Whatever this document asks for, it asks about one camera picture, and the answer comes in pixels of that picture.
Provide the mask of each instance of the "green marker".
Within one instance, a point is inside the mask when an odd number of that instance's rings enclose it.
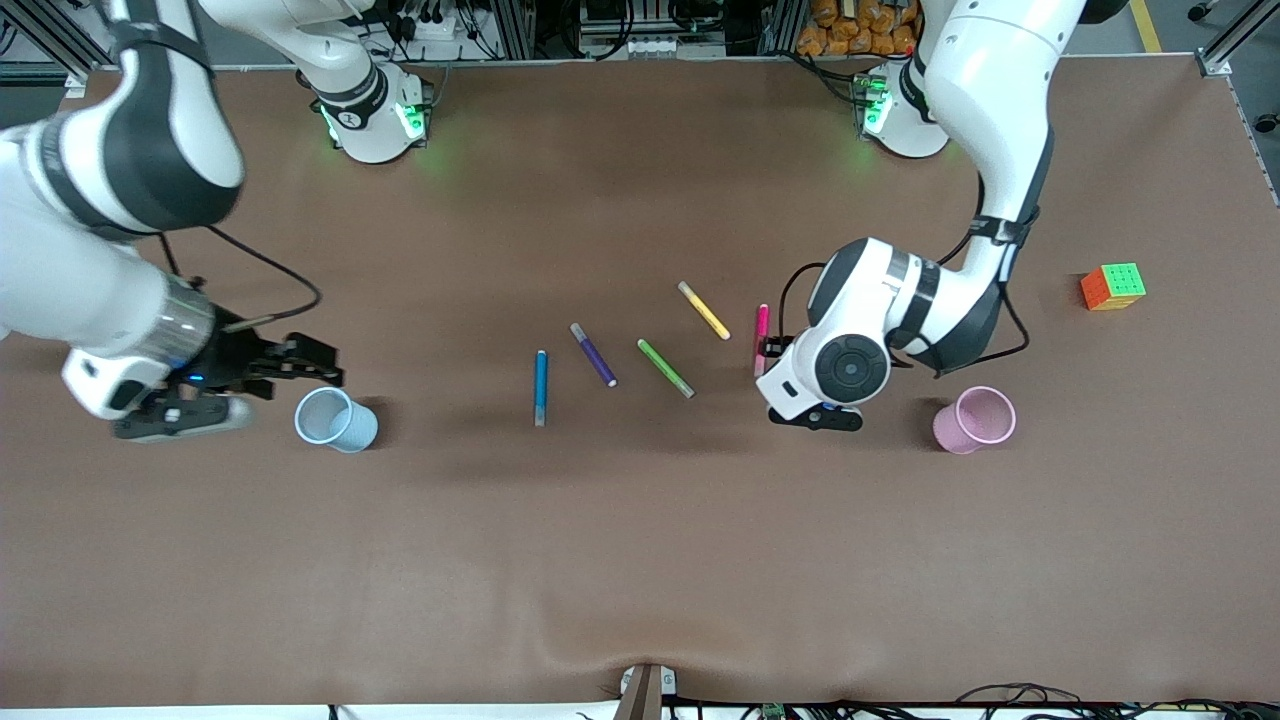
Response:
[[[671,384],[676,386],[676,389],[678,389],[681,395],[685,396],[685,400],[689,400],[690,397],[694,396],[694,388],[689,387],[689,383],[685,382],[685,378],[681,378],[680,373],[677,373],[675,368],[672,368],[666,360],[663,360],[662,355],[658,355],[658,351],[654,350],[652,345],[645,342],[644,338],[640,338],[636,341],[636,347],[640,348],[640,352],[644,352],[645,357],[648,357],[649,361],[653,363],[653,365],[658,368],[663,375],[667,375],[667,379],[671,380]]]

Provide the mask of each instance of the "light blue plastic cup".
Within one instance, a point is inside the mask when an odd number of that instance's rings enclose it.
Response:
[[[360,452],[378,436],[378,415],[335,387],[316,388],[293,411],[293,428],[311,445]]]

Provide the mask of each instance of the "pink marker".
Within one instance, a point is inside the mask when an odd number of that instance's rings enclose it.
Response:
[[[764,374],[764,355],[760,350],[764,348],[764,338],[769,336],[769,306],[760,305],[755,310],[755,377]]]

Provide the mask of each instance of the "cup rim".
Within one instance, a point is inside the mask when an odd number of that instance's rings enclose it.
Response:
[[[310,402],[312,397],[321,393],[334,393],[342,397],[343,402],[347,404],[347,423],[342,428],[339,428],[338,432],[333,433],[333,436],[330,437],[326,437],[324,439],[311,439],[311,437],[307,436],[307,433],[302,432],[302,409],[306,407],[307,402]],[[351,401],[349,395],[335,387],[317,387],[314,391],[303,395],[302,400],[298,401],[298,406],[293,410],[293,429],[298,433],[298,437],[310,442],[311,445],[329,445],[333,441],[342,437],[342,433],[347,432],[347,428],[351,427],[351,421],[355,418],[355,415],[356,415],[356,409],[355,404]]]
[[[1001,400],[1001,402],[1005,404],[1006,407],[1009,407],[1009,429],[1005,430],[1005,434],[1000,436],[996,439],[980,438],[980,437],[973,434],[972,432],[969,432],[969,428],[966,428],[965,424],[964,424],[964,418],[961,418],[961,415],[960,415],[960,404],[964,401],[965,397],[969,397],[970,393],[977,393],[977,392],[989,392],[989,393],[993,393],[996,397],[998,397]],[[1005,395],[1005,393],[1000,392],[998,389],[996,389],[993,387],[989,387],[989,386],[974,386],[974,387],[972,387],[972,388],[961,392],[960,396],[956,397],[956,401],[951,405],[951,413],[955,414],[956,427],[960,428],[960,432],[964,433],[965,437],[968,437],[969,439],[972,439],[974,442],[978,442],[978,443],[982,443],[982,445],[998,445],[1001,442],[1005,442],[1006,439],[1009,439],[1014,434],[1014,428],[1018,427],[1018,409],[1014,407],[1014,401],[1009,400],[1007,395]]]

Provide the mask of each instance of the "purple marker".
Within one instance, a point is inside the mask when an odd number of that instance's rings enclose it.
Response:
[[[586,355],[586,359],[591,361],[591,366],[595,368],[595,373],[600,375],[604,384],[609,387],[617,386],[618,378],[613,377],[613,370],[604,364],[604,357],[600,357],[599,351],[596,351],[595,346],[591,345],[591,340],[586,337],[585,332],[582,332],[582,325],[573,323],[568,327],[568,332],[573,333],[573,337],[577,338],[579,347],[582,348],[582,354]]]

